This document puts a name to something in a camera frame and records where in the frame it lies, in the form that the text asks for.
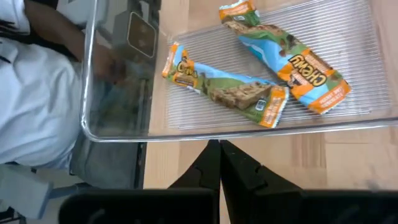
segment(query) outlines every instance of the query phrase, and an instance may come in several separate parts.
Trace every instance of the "white shirt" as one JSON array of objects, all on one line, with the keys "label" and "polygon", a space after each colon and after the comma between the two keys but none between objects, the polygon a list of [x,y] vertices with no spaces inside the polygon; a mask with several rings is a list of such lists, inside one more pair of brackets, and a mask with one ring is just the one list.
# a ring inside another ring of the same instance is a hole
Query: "white shirt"
[{"label": "white shirt", "polygon": [[[0,19],[30,32],[24,0],[1,0]],[[80,73],[58,52],[2,37],[0,56],[0,164],[67,169],[80,131]]]}]

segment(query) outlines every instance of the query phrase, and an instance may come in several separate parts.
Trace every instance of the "granola bar wrapper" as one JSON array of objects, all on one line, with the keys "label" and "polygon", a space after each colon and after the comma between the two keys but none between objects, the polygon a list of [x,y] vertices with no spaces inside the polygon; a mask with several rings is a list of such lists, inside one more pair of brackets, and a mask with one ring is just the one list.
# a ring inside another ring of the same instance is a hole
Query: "granola bar wrapper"
[{"label": "granola bar wrapper", "polygon": [[184,46],[178,43],[170,48],[162,76],[176,85],[206,95],[210,100],[267,128],[276,127],[289,98],[287,87],[194,62],[189,59]]},{"label": "granola bar wrapper", "polygon": [[293,35],[275,25],[262,25],[252,0],[221,6],[220,19],[238,39],[310,110],[324,114],[351,91],[341,74]]}]

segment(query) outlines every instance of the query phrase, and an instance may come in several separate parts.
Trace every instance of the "wooden surface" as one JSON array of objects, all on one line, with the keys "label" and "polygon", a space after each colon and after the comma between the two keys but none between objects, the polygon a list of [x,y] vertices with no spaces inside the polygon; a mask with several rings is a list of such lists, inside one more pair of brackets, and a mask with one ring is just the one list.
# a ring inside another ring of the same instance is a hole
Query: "wooden surface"
[{"label": "wooden surface", "polygon": [[[277,9],[300,0],[258,0],[260,9]],[[219,24],[210,13],[235,0],[163,1],[161,27],[168,34],[180,34]],[[374,0],[373,11],[386,69],[397,86],[398,21],[396,0]],[[154,91],[166,91],[160,75]],[[393,88],[397,95],[398,88]],[[152,99],[150,126],[159,130],[166,123],[164,98]],[[332,133],[298,134],[266,138],[231,139],[277,174],[305,189],[398,189],[398,128],[379,128]],[[183,174],[207,141],[151,142],[147,146],[145,188],[166,188]],[[228,223],[224,199],[221,222]]]}]

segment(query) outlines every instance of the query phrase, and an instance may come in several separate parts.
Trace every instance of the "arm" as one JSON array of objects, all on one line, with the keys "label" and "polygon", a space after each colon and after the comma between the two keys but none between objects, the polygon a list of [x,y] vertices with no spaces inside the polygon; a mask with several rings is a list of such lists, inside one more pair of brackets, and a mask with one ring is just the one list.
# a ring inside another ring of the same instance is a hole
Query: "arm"
[{"label": "arm", "polygon": [[43,39],[64,45],[79,61],[83,60],[85,36],[77,26],[46,5],[24,0],[25,15]]},{"label": "arm", "polygon": [[[75,24],[58,11],[43,4],[24,0],[25,14],[33,30],[47,41],[64,45],[80,62],[83,61],[85,36]],[[94,47],[94,74],[108,82],[123,80],[124,62],[106,47]]]}]

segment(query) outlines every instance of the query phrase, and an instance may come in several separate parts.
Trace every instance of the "clear plastic bin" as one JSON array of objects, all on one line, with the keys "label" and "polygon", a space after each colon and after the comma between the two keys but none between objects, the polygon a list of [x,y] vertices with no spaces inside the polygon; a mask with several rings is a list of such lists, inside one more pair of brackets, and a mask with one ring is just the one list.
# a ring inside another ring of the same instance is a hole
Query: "clear plastic bin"
[{"label": "clear plastic bin", "polygon": [[[116,16],[109,15],[108,11],[108,20],[100,24],[93,22],[97,21],[98,1],[101,0],[93,0],[93,12],[86,28],[81,117],[83,129],[93,141],[226,139],[397,124],[398,30],[394,21],[398,21],[398,15],[394,9],[398,9],[398,2],[395,0],[311,0],[300,3],[285,0],[276,1],[278,3],[267,11],[261,11],[259,6],[263,22],[278,25],[297,36],[339,70],[353,88],[344,102],[324,115],[310,112],[291,97],[275,129],[253,124],[234,111],[161,77],[169,45],[179,41],[194,61],[284,85],[239,43],[232,32],[221,25],[214,26],[216,23],[212,18],[215,16],[203,18],[203,23],[211,21],[206,28],[186,32],[179,24],[187,21],[176,21],[178,17],[173,15],[173,12],[184,15],[184,9],[176,8],[176,2],[180,1],[163,1],[160,16],[157,13],[159,1],[148,0],[149,13],[146,4],[138,6],[135,0],[127,1],[127,6],[119,1],[109,1],[108,10],[122,10]],[[212,10],[205,13],[218,15],[218,6]],[[128,25],[131,11],[143,16],[156,31],[157,43],[152,56],[148,53],[150,50],[139,55],[137,49],[125,41],[131,30]],[[97,39],[106,39],[105,44],[126,59],[128,81],[125,85],[105,85],[92,75],[91,58]]]}]

